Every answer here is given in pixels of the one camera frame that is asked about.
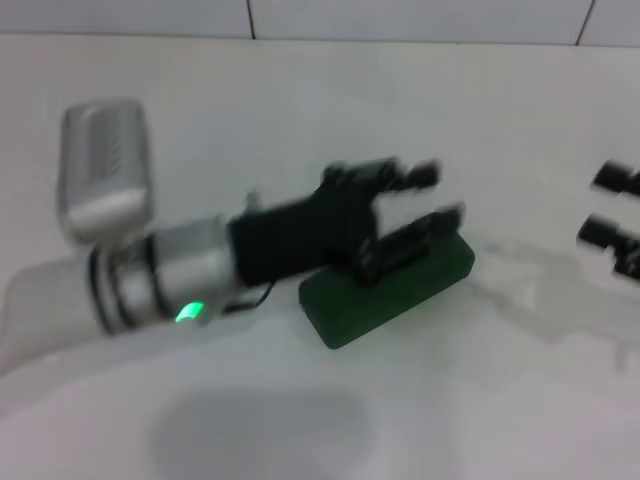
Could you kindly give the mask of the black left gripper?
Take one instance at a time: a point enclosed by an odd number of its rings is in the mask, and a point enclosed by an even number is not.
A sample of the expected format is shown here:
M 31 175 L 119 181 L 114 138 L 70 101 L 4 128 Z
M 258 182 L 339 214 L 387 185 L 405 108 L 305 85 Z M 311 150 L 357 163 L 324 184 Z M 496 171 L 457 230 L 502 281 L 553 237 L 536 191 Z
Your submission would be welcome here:
M 397 157 L 327 168 L 311 195 L 229 222 L 240 280 L 255 287 L 336 260 L 350 262 L 357 252 L 357 284 L 375 285 L 427 256 L 436 241 L 456 234 L 465 206 L 440 208 L 377 238 L 373 200 L 380 194 L 434 188 L 440 176 L 437 160 L 406 167 Z

